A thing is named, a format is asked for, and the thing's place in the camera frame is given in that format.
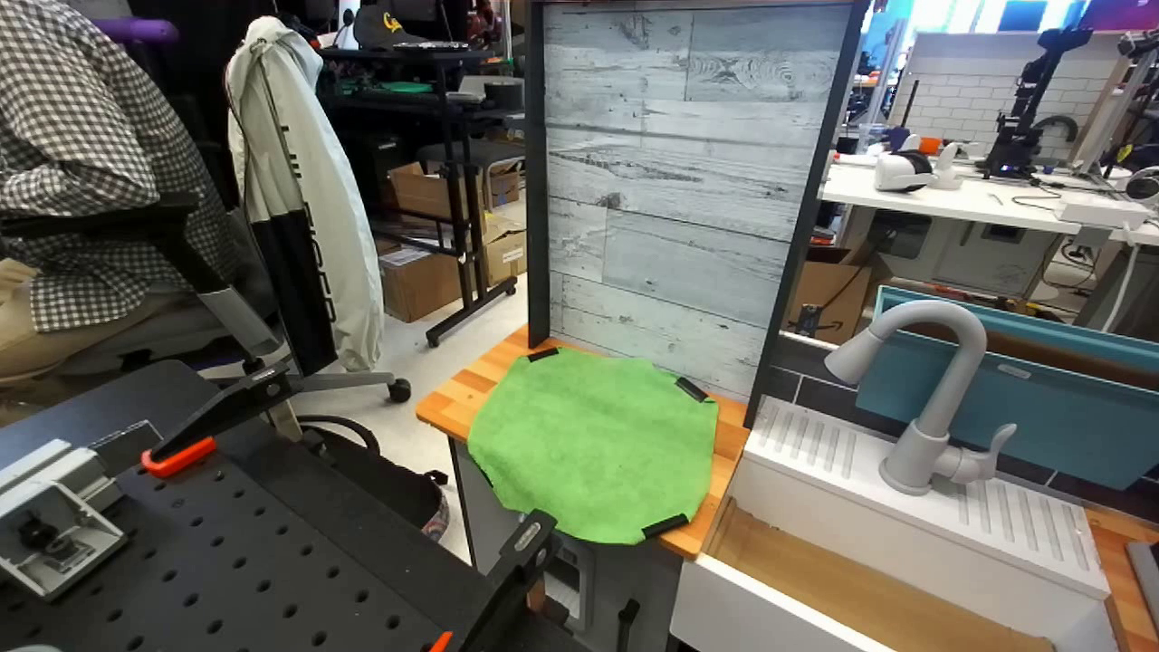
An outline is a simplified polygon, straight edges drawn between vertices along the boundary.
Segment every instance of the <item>white coat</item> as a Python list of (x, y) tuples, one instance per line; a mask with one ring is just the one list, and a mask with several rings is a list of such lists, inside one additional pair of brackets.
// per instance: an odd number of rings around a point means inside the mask
[(292, 319), (287, 300), (299, 300), (308, 272), (317, 272), (338, 361), (346, 372), (378, 372), (388, 331), (378, 249), (351, 162), (316, 97), (317, 70), (321, 59), (280, 18), (248, 23), (225, 70), (228, 149), (282, 319)]

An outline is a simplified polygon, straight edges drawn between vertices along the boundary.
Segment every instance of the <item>wheel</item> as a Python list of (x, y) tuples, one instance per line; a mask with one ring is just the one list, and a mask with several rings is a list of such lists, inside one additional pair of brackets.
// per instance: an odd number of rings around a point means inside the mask
[(407, 378), (392, 381), (392, 404), (409, 404), (409, 381)]

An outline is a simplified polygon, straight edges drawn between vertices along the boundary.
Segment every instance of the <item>green towel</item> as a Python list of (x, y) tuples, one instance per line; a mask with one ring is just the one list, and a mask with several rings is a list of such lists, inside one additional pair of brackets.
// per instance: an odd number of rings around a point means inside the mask
[(636, 361), (556, 353), (515, 361), (466, 448), (508, 512), (547, 512), (589, 545), (642, 545), (696, 519), (711, 488), (717, 406)]

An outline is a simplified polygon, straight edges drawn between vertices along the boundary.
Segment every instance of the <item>white sink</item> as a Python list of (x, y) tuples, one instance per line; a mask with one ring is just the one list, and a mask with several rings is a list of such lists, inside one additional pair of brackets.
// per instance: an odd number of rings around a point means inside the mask
[(766, 399), (733, 482), (754, 519), (1052, 650), (1116, 650), (1085, 512), (1014, 482), (903, 497), (891, 443)]

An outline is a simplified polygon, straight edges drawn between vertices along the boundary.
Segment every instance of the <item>faucet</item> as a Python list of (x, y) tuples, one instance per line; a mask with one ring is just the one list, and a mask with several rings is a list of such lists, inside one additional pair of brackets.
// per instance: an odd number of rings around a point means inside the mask
[(887, 346), (891, 334), (911, 323), (938, 323), (951, 331), (961, 342), (951, 361), (944, 365), (931, 404), (920, 410), (916, 419), (906, 424), (896, 448), (879, 460), (879, 480), (897, 493), (928, 493), (931, 480), (951, 482), (979, 482), (997, 475), (998, 448), (1017, 434), (1017, 424), (997, 428), (988, 452), (955, 448), (949, 447), (949, 424), (963, 406), (963, 394), (980, 365), (985, 355), (985, 327), (973, 311), (949, 306), (949, 300), (908, 300), (882, 314), (876, 314), (858, 338), (839, 346), (827, 371), (847, 385), (858, 385), (876, 353)]

